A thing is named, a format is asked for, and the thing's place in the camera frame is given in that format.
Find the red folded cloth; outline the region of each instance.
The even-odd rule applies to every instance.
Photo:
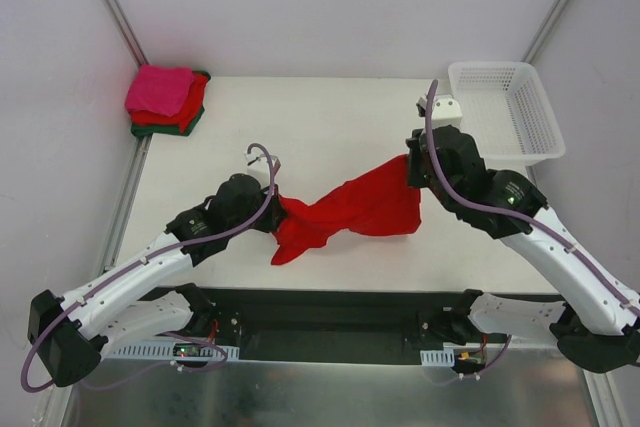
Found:
[[[407,186],[407,156],[400,155],[345,182],[313,205],[280,197],[288,217],[273,235],[282,265],[310,248],[324,247],[342,229],[362,235],[412,234],[420,226],[420,190]]]
[[[204,89],[209,78],[202,74],[193,74],[194,80],[189,87],[189,93],[180,112],[172,116],[154,114],[152,112],[132,112],[131,122],[141,126],[147,125],[178,125],[180,132],[184,132],[189,123],[198,114],[204,99]]]
[[[191,69],[165,69],[143,65],[131,83],[124,106],[129,113],[153,112],[175,115],[180,112],[193,82]]]

